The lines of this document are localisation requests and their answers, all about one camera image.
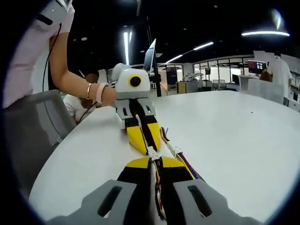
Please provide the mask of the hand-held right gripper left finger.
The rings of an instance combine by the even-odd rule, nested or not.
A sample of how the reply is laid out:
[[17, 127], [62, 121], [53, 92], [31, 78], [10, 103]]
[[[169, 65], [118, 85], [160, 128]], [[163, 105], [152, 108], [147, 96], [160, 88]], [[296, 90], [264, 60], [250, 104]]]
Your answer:
[[149, 225], [151, 162], [147, 157], [127, 163], [116, 180], [109, 180], [82, 199], [78, 210], [48, 220], [49, 225]]

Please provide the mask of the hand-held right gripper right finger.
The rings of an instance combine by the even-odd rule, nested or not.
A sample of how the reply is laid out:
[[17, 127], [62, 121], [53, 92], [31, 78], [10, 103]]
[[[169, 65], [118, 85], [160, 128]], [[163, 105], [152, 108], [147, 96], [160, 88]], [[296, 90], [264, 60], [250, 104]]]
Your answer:
[[161, 201], [169, 225], [259, 225], [232, 211], [227, 199], [202, 179], [193, 179], [182, 162], [161, 156]]

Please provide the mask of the person's left hand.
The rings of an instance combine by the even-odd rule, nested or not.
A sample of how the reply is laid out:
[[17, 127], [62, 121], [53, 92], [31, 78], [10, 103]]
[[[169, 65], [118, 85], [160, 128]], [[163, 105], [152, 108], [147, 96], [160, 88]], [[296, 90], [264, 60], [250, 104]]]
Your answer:
[[109, 86], [106, 86], [103, 89], [102, 96], [101, 96], [101, 106], [111, 106], [116, 107], [115, 102], [117, 98], [117, 93], [114, 88], [111, 88]]

